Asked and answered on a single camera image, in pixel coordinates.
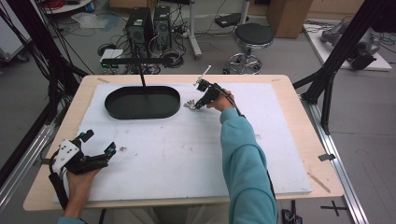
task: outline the person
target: person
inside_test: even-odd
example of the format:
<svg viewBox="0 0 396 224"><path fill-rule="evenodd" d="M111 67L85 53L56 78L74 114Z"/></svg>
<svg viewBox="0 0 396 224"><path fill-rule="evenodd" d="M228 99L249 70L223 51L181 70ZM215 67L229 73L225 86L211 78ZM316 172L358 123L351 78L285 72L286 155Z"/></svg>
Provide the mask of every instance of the person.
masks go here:
<svg viewBox="0 0 396 224"><path fill-rule="evenodd" d="M276 199L271 191L265 155L252 126L238 115L224 95L206 107L221 112L220 142L223 176L230 195L229 223L277 223ZM58 224L84 223L78 219L97 172L67 174L70 200Z"/></svg>

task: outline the person's left hand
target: person's left hand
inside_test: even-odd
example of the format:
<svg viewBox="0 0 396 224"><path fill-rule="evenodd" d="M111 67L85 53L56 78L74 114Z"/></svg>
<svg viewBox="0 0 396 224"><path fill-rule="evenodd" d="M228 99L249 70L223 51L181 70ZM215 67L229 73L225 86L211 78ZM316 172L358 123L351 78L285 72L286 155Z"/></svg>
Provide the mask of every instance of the person's left hand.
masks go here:
<svg viewBox="0 0 396 224"><path fill-rule="evenodd" d="M69 202L64 209L64 217L80 218L82 209L90 197L92 181L99 171L100 169L82 175L67 172Z"/></svg>

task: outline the hand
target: hand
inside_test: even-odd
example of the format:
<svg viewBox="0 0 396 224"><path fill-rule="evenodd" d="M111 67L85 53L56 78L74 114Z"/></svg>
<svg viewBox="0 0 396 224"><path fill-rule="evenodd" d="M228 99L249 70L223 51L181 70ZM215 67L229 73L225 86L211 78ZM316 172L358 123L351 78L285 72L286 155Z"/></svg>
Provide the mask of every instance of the hand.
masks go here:
<svg viewBox="0 0 396 224"><path fill-rule="evenodd" d="M233 94L230 91L227 91L227 94L233 99ZM208 104L206 106L207 108L212 108L215 107L218 111L222 112L223 110L227 108L233 108L233 104L225 97L223 94L219 94L218 99L213 101L212 103Z"/></svg>
<svg viewBox="0 0 396 224"><path fill-rule="evenodd" d="M98 169L82 175L74 175L71 172L67 172L69 203L64 209L64 217L81 217L82 209L90 197L92 181L99 171Z"/></svg>

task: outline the computer tower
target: computer tower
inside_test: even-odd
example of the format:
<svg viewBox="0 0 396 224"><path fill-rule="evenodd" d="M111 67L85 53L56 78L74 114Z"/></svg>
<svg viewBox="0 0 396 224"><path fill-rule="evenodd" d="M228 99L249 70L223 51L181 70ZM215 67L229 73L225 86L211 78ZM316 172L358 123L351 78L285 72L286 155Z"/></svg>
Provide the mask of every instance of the computer tower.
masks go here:
<svg viewBox="0 0 396 224"><path fill-rule="evenodd" d="M172 48L171 8L168 6L156 6L153 23L155 33L158 35L156 38L157 49Z"/></svg>
<svg viewBox="0 0 396 224"><path fill-rule="evenodd" d="M154 28L148 7L134 7L125 30L133 50L133 56L150 58L154 47Z"/></svg>

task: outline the small metal object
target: small metal object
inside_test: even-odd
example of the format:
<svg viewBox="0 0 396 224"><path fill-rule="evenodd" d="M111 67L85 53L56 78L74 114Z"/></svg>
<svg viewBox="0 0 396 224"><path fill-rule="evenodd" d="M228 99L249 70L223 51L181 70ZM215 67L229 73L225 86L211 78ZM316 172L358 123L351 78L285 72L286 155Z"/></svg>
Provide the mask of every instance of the small metal object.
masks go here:
<svg viewBox="0 0 396 224"><path fill-rule="evenodd" d="M194 100L189 100L184 106L188 107L191 110L195 109L195 101Z"/></svg>

